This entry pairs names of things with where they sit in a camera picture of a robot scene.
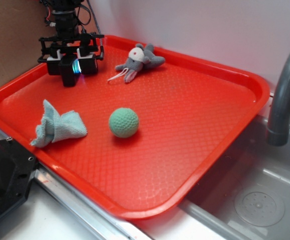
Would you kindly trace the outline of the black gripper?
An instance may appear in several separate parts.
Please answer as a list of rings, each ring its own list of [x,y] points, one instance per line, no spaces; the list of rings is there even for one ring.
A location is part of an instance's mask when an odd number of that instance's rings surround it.
[[[77,54],[81,73],[95,75],[98,73],[97,60],[104,59],[105,52],[102,43],[104,37],[103,34],[95,32],[79,33],[74,38],[41,37],[39,42],[42,55],[38,58],[38,62],[47,62],[49,75],[58,76],[60,75],[59,63],[63,55]]]

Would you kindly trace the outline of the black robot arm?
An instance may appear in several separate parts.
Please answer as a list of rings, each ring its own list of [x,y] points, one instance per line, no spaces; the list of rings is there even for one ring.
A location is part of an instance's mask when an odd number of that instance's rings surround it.
[[[74,73],[93,75],[98,72],[98,61],[104,59],[103,38],[96,16],[89,1],[87,6],[81,0],[41,0],[46,8],[45,24],[54,27],[56,34],[51,37],[41,37],[41,56],[39,63],[46,63],[51,67],[50,75],[60,74],[60,63],[65,58],[73,58],[72,69]],[[79,12],[83,9],[93,20],[96,32],[87,32],[79,19]]]

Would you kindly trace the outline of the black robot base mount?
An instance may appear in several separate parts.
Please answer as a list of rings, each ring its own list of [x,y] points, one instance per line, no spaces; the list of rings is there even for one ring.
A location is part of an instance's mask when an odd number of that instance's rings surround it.
[[[37,164],[16,140],[0,140],[0,220],[27,201]]]

